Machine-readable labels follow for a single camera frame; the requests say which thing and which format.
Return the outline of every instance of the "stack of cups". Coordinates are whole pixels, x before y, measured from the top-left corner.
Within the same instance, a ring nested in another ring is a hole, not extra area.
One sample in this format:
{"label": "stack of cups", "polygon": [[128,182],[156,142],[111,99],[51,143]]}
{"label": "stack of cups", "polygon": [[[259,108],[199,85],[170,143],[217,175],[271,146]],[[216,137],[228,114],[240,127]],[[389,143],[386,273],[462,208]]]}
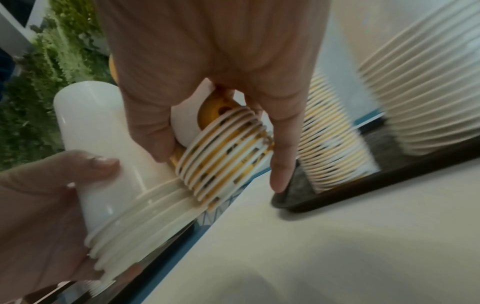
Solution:
{"label": "stack of cups", "polygon": [[85,245],[91,248],[90,257],[98,259],[95,270],[105,271],[100,282],[90,284],[95,295],[208,207],[229,199],[273,153],[272,138],[246,107],[222,113],[175,165],[156,163],[131,139],[122,96],[114,85],[70,85],[55,96],[54,107],[67,150],[121,163],[111,180],[78,185],[88,231]]}
{"label": "stack of cups", "polygon": [[377,172],[363,138],[321,74],[314,74],[298,159],[316,193]]}
{"label": "stack of cups", "polygon": [[480,2],[436,9],[359,72],[405,153],[424,155],[480,135]]}

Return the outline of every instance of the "white cylinder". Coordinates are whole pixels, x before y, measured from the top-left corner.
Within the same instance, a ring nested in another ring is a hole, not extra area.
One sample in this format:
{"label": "white cylinder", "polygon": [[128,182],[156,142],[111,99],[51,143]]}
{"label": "white cylinder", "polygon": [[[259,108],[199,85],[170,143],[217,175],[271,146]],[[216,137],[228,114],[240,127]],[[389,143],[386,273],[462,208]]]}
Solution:
{"label": "white cylinder", "polygon": [[117,86],[76,83],[58,92],[54,107],[66,150],[81,149],[118,158],[121,163],[115,178],[79,189],[89,233],[140,196],[149,196],[160,185],[177,179],[168,164],[156,163],[131,139]]}

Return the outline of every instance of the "artificial plant wall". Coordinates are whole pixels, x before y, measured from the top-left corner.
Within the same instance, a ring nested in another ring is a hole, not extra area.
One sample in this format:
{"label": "artificial plant wall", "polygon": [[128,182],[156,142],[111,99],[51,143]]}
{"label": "artificial plant wall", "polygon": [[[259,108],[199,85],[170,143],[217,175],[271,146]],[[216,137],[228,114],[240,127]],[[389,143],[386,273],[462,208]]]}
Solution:
{"label": "artificial plant wall", "polygon": [[33,48],[16,60],[21,74],[0,103],[0,170],[63,149],[53,109],[55,94],[84,80],[112,82],[108,58],[93,45],[101,31],[92,0],[50,0],[51,11]]}

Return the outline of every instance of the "hand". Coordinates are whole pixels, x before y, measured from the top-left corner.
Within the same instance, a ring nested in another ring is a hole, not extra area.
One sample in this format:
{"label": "hand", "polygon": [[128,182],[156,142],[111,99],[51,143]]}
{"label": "hand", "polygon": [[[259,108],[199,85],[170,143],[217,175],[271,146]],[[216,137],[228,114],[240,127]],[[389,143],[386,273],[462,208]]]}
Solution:
{"label": "hand", "polygon": [[[62,281],[98,279],[75,188],[111,178],[116,159],[63,152],[0,173],[0,303]],[[133,277],[138,269],[129,269]]]}
{"label": "hand", "polygon": [[204,78],[265,110],[275,140],[270,184],[295,168],[328,0],[97,0],[132,138],[159,162],[175,139],[170,108]]}

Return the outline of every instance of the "black tray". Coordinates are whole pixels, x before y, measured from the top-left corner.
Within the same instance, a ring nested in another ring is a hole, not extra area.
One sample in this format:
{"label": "black tray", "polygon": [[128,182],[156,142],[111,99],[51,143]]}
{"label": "black tray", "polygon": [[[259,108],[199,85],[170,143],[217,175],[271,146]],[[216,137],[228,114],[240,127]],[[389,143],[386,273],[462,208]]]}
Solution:
{"label": "black tray", "polygon": [[276,193],[271,204],[278,209],[290,212],[308,212],[347,200],[368,192],[385,188],[415,177],[442,170],[480,157],[480,136],[452,145],[418,160],[400,169],[380,171],[362,179],[317,194],[304,201],[286,201],[290,184],[282,193]]}

